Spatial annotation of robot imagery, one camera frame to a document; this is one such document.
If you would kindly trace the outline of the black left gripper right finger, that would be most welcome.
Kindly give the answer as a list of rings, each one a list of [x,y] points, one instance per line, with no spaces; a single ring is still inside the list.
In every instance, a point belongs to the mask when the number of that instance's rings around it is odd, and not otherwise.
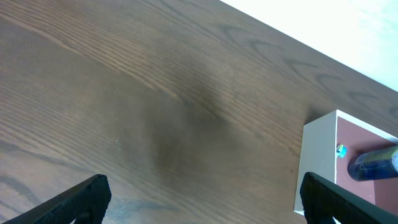
[[[390,224],[393,215],[345,190],[314,172],[306,172],[300,187],[303,212],[308,224]]]

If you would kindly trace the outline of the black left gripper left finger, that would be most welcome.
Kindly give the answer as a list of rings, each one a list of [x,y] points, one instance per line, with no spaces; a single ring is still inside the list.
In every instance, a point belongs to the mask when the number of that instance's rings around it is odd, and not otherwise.
[[[107,176],[96,174],[4,224],[101,224],[110,201]]]

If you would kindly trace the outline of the white box pink interior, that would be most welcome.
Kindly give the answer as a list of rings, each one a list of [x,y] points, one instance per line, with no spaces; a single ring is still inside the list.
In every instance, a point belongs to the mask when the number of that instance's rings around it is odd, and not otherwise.
[[[344,158],[337,145],[347,148]],[[343,111],[336,110],[303,127],[294,212],[303,215],[300,187],[306,172],[314,172],[368,202],[397,215],[397,179],[358,182],[348,174],[356,156],[397,145],[397,138]]]

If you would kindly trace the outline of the clear foam soap pump bottle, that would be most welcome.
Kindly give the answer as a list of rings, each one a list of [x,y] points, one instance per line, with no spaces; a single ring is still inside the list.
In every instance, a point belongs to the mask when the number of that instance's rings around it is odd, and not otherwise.
[[[397,146],[360,155],[348,165],[348,174],[357,181],[397,177]]]

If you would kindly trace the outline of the green white toothbrush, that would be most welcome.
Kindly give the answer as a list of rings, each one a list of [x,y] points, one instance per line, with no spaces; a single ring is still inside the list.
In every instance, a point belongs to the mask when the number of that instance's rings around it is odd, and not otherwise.
[[[345,145],[339,144],[336,147],[336,155],[340,158],[344,158],[347,152],[347,148]]]

